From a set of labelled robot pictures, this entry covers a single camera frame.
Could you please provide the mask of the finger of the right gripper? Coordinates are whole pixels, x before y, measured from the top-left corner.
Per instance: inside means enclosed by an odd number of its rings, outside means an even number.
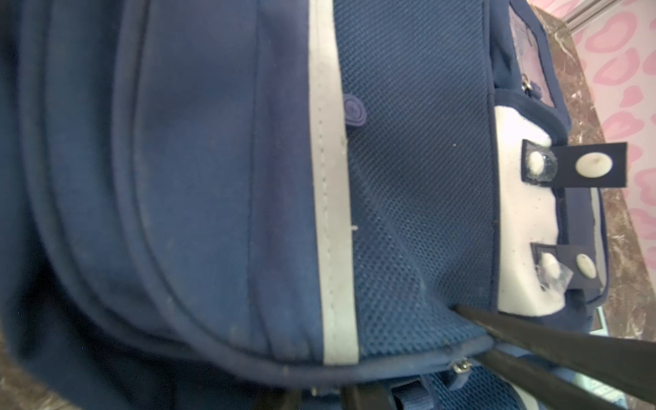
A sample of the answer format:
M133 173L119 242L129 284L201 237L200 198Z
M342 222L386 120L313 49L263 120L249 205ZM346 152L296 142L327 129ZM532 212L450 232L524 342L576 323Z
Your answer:
M557 331L466 305L454 309L490 336L655 403L655 343Z
M533 364L500 350L489 350L475 357L483 367L516 384L549 409L615 410L620 407Z

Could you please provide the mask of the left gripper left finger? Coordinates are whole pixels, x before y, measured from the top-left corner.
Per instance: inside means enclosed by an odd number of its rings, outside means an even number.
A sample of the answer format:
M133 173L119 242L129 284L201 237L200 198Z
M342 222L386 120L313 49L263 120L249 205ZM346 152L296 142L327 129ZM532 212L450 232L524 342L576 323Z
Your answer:
M298 410L302 392L295 389L263 389L256 398L256 410Z

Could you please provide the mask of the navy blue student backpack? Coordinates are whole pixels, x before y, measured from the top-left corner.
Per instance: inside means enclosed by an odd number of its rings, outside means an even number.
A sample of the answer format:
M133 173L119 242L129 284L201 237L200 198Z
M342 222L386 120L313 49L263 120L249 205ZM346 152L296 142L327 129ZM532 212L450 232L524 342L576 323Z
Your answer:
M87 409L537 409L459 305L583 333L601 190L525 1L4 1L1 334Z

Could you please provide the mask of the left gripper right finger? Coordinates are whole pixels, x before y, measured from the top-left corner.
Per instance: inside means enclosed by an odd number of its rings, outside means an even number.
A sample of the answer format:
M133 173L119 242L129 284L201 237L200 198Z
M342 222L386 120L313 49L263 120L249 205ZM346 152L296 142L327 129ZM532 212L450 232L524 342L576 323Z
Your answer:
M397 410L391 390L383 384L352 384L340 391L345 410Z

